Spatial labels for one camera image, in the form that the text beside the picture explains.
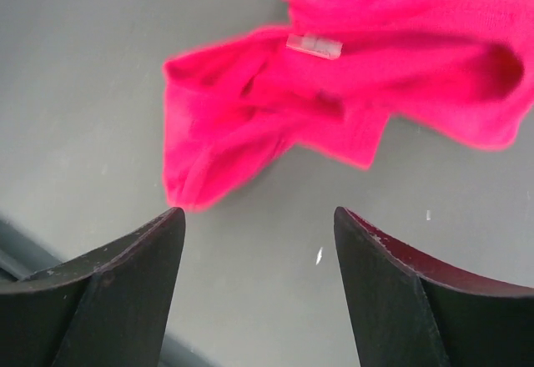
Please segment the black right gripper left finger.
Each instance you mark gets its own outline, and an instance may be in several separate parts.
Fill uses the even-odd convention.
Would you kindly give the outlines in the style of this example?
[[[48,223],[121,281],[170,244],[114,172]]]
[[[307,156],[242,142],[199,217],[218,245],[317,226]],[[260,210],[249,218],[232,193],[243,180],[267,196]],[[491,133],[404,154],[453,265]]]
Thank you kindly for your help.
[[[172,208],[59,263],[2,224],[2,365],[157,365],[184,238]]]

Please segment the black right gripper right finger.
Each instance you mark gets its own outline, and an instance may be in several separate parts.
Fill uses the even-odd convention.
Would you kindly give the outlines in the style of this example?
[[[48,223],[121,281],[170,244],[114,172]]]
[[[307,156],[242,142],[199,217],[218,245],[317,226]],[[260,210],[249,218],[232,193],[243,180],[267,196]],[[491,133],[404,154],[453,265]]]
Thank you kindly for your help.
[[[335,247],[363,366],[531,366],[533,290],[459,269],[350,210]]]

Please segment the red t shirt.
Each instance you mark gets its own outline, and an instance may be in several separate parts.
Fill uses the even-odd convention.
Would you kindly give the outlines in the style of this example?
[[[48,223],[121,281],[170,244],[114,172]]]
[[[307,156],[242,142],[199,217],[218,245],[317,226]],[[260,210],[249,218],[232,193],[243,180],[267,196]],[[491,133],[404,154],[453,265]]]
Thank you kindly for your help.
[[[164,64],[168,204],[206,209],[296,144],[371,166],[401,116],[485,150],[533,105],[533,0],[285,0]]]

